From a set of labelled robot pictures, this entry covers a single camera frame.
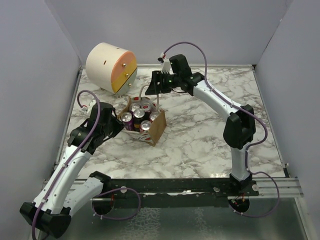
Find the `black yellow beverage can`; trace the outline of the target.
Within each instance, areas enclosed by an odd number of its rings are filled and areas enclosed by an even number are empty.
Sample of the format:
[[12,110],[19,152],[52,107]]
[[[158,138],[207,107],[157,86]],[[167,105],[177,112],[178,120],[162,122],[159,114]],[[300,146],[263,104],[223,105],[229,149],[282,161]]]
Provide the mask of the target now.
[[140,132],[140,126],[145,119],[145,111],[142,108],[137,108],[133,112],[133,127],[136,132]]

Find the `red cola can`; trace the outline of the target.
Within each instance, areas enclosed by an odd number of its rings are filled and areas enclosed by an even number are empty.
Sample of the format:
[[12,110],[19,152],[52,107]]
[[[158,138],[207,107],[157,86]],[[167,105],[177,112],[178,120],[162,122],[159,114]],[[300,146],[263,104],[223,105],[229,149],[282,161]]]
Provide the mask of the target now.
[[145,113],[151,113],[153,108],[150,103],[144,103],[141,105],[141,108],[144,110]]

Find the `silver slim energy can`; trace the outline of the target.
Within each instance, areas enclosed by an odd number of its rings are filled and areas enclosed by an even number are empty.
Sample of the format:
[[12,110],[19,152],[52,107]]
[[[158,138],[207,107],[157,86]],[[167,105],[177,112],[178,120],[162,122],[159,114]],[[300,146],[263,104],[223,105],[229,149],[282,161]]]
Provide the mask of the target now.
[[160,115],[160,113],[157,112],[157,111],[152,112],[152,113],[149,115],[149,120],[150,120],[150,122],[153,123],[154,120],[155,120],[159,115]]

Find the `jute watermelon canvas bag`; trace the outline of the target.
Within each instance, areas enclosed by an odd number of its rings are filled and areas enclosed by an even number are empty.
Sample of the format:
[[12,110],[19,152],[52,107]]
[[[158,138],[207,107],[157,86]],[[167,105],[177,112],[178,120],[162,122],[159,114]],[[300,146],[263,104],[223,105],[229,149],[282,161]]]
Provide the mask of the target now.
[[142,96],[144,85],[138,96],[130,97],[127,106],[119,113],[118,119],[124,125],[124,132],[132,138],[155,146],[166,126],[165,111],[160,107],[160,97],[153,101]]

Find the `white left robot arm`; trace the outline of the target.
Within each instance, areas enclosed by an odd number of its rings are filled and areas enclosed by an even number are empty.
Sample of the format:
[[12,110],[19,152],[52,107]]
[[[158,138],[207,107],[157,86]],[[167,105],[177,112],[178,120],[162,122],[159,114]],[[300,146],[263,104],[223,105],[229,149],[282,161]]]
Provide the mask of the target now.
[[128,187],[112,187],[111,178],[93,172],[76,190],[70,189],[80,170],[90,160],[98,147],[116,137],[122,130],[145,134],[142,123],[152,124],[150,115],[161,114],[158,103],[138,95],[129,99],[127,107],[119,114],[110,103],[101,102],[90,90],[95,103],[90,114],[70,132],[62,159],[32,202],[24,202],[20,214],[31,226],[31,237],[36,239],[40,230],[48,236],[60,238],[68,229],[73,215],[93,197],[114,197],[118,191],[131,191]]

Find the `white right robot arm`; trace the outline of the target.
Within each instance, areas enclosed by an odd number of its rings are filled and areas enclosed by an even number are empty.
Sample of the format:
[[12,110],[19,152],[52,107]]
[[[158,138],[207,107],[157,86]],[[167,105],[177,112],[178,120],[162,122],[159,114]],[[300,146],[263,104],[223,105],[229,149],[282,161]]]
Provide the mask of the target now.
[[230,147],[232,163],[229,189],[236,196],[242,195],[252,180],[246,148],[256,132],[253,108],[240,105],[214,89],[206,74],[192,72],[183,54],[171,58],[162,54],[158,61],[161,71],[152,75],[157,93],[169,93],[173,88],[180,88],[207,104],[225,122],[223,139]]

